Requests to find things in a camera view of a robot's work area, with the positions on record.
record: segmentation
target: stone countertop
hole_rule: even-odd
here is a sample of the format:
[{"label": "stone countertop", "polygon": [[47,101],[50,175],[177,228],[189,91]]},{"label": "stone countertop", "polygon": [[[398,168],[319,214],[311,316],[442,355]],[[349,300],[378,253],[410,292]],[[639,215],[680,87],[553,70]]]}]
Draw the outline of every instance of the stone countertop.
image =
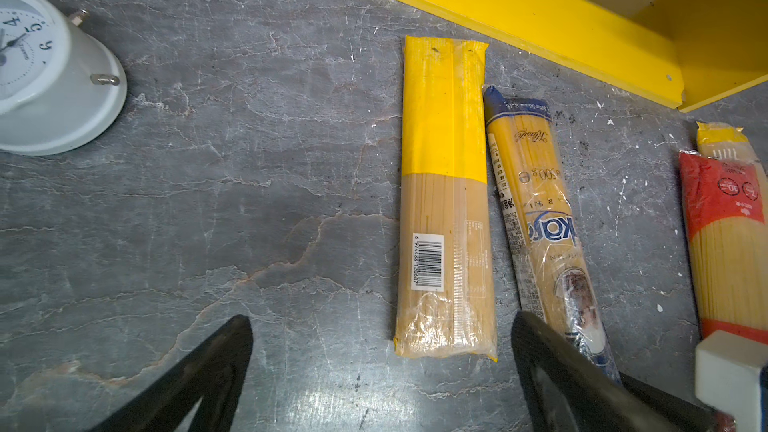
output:
[{"label": "stone countertop", "polygon": [[768,84],[683,115],[394,0],[50,1],[128,100],[80,149],[0,153],[0,429],[90,427],[246,314],[233,430],[528,430],[493,185],[498,363],[393,352],[408,34],[485,40],[488,83],[549,101],[619,368],[693,399],[677,151],[722,120],[768,159]]}]

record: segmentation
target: yellow label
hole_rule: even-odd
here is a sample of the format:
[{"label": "yellow label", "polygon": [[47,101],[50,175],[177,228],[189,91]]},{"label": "yellow label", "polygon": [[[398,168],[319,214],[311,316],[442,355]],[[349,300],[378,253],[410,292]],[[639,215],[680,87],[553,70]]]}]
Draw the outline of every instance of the yellow label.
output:
[{"label": "yellow label", "polygon": [[746,136],[741,133],[743,127],[731,127],[721,122],[696,122],[699,130],[696,132],[696,143],[714,144],[718,142],[748,142]]},{"label": "yellow label", "polygon": [[402,174],[487,183],[482,84],[487,43],[407,37]]}]

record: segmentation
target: yellow pasta package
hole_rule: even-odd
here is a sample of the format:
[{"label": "yellow pasta package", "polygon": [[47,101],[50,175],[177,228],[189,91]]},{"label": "yellow pasta package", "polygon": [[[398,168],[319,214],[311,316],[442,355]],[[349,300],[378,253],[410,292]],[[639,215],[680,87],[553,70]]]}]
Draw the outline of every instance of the yellow pasta package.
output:
[{"label": "yellow pasta package", "polygon": [[700,122],[701,155],[680,153],[690,268],[704,338],[768,344],[768,178],[741,130]]},{"label": "yellow pasta package", "polygon": [[407,37],[395,352],[496,359],[482,83],[488,44]]},{"label": "yellow pasta package", "polygon": [[484,101],[520,304],[620,382],[576,235],[547,103],[506,99],[493,86]]}]

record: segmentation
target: nutrition label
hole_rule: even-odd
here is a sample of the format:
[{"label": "nutrition label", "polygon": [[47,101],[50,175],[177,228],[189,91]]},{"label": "nutrition label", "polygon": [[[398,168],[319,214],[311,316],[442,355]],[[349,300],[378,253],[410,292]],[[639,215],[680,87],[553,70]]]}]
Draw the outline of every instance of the nutrition label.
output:
[{"label": "nutrition label", "polygon": [[533,312],[546,322],[542,299],[539,296],[536,278],[533,274],[533,265],[528,256],[528,246],[525,243],[523,228],[520,222],[517,208],[512,199],[512,190],[509,187],[507,174],[504,171],[501,154],[498,153],[498,145],[492,133],[488,134],[488,144],[491,148],[491,163],[496,176],[499,200],[502,204],[504,228],[507,231],[509,250],[512,252],[512,264],[514,276],[518,284],[520,294],[520,306],[525,311]]}]

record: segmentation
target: yellow wooden board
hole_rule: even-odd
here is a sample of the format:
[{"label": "yellow wooden board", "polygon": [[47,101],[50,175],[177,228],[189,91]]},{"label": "yellow wooden board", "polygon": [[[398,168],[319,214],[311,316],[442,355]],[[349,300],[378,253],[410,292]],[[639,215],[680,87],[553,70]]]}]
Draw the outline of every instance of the yellow wooden board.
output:
[{"label": "yellow wooden board", "polygon": [[768,0],[658,0],[683,73],[681,112],[768,80]]},{"label": "yellow wooden board", "polygon": [[768,0],[399,0],[688,112],[768,80]]},{"label": "yellow wooden board", "polygon": [[668,37],[589,0],[399,0],[640,96],[677,107]]}]

